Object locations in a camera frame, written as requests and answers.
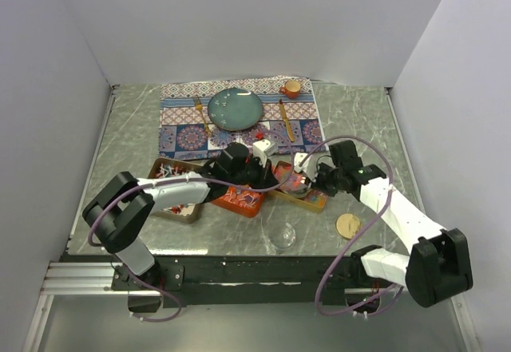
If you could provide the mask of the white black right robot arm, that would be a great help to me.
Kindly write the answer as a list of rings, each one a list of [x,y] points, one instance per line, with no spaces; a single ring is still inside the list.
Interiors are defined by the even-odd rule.
[[[329,196],[351,194],[375,212],[405,245],[406,255],[380,246],[352,251],[346,245],[325,272],[328,278],[345,254],[351,258],[350,278],[359,287],[376,279],[405,288],[421,307],[450,299],[473,287],[469,245],[457,228],[447,230],[421,212],[395,186],[391,168],[382,170],[364,164],[355,146],[355,136],[335,136],[323,143],[331,164],[298,156],[294,170],[301,172],[314,189]]]

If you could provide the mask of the gold tin of star candies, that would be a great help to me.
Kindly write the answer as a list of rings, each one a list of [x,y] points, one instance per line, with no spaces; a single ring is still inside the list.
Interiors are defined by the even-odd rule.
[[[273,173],[279,182],[283,180],[286,182],[279,189],[270,191],[269,196],[285,200],[310,212],[320,213],[323,211],[328,196],[314,190],[303,175],[292,170],[291,164],[280,160],[273,168]]]

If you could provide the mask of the brown tin of lollipops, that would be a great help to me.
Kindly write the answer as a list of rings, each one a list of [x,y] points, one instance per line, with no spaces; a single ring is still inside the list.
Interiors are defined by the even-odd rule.
[[[195,222],[200,204],[208,195],[206,183],[192,181],[192,178],[201,178],[199,170],[198,164],[157,158],[149,173],[149,179],[184,179],[184,182],[157,186],[156,203],[151,215],[187,224]]]

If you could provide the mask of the silver metal scoop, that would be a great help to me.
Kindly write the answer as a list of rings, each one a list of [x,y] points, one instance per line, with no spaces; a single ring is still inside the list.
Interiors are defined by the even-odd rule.
[[[279,190],[296,199],[302,199],[312,191],[312,187],[311,182],[305,176],[292,174],[291,177],[280,186]]]

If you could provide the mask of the orange tray of candies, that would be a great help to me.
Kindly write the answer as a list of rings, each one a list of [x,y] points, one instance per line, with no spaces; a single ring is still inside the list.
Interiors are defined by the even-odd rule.
[[[253,218],[259,213],[264,198],[264,193],[229,187],[227,192],[220,198],[213,200],[212,204],[238,215]]]

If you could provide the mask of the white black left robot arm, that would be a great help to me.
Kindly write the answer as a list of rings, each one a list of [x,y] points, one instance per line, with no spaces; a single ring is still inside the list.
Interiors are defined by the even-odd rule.
[[[90,227],[90,244],[115,255],[140,289],[156,286],[163,281],[160,264],[139,237],[147,218],[165,208],[212,202],[226,195],[230,187],[271,190],[278,184],[269,160],[275,147],[268,139],[256,141],[252,149],[241,143],[229,144],[199,168],[160,179],[137,179],[130,172],[116,174],[82,211]]]

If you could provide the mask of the clear plastic jar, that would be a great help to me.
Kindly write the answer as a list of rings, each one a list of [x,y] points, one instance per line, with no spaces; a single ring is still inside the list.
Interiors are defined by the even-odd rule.
[[[289,223],[274,225],[268,231],[268,239],[277,252],[285,251],[295,243],[295,228]]]

